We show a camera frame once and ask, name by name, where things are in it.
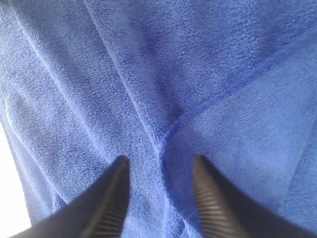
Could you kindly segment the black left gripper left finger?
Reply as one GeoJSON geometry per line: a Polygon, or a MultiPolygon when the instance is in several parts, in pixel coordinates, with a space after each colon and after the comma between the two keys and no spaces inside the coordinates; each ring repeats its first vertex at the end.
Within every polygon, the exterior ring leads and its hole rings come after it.
{"type": "Polygon", "coordinates": [[[119,156],[85,192],[17,238],[119,238],[130,199],[130,162],[119,156]]]}

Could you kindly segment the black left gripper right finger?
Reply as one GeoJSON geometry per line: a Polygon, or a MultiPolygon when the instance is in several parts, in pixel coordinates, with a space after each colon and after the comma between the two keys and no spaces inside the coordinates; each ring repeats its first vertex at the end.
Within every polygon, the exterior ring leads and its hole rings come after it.
{"type": "Polygon", "coordinates": [[[196,155],[194,198],[205,238],[315,238],[316,234],[264,208],[196,155]]]}

